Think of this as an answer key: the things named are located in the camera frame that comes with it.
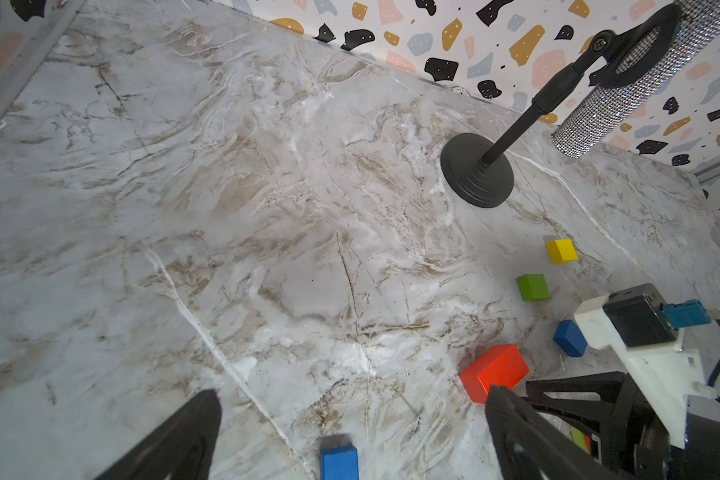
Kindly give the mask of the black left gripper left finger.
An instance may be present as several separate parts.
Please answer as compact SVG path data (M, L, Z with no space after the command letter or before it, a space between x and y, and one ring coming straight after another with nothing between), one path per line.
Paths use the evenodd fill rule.
M203 390L98 477L207 479L221 419L217 393Z

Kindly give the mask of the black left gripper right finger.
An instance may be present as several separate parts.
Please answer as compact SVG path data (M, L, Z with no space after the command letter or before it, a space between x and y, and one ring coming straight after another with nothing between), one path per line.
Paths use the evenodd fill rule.
M485 415L505 479L616 479L510 389L493 385Z

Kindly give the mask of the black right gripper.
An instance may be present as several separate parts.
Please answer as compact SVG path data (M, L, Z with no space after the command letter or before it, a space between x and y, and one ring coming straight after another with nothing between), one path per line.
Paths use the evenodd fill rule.
M526 383L534 408L561 414L605 414L600 422L599 461L622 479L720 479L720 421L685 417L682 448L670 443L658 415L626 375L607 372ZM552 394L597 394L598 400Z

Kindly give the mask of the lime green long wood block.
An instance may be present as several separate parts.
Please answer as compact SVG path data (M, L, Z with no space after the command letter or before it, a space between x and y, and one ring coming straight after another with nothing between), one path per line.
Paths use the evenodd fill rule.
M582 431L580 431L579 429L571 426L571 427L570 427L570 435L571 435L571 440L573 441L573 443L574 443L578 448L580 448L581 450L583 450L585 453L589 454L589 453L587 452L587 449L586 449L586 446L585 446L585 440L584 440L585 434L584 434Z

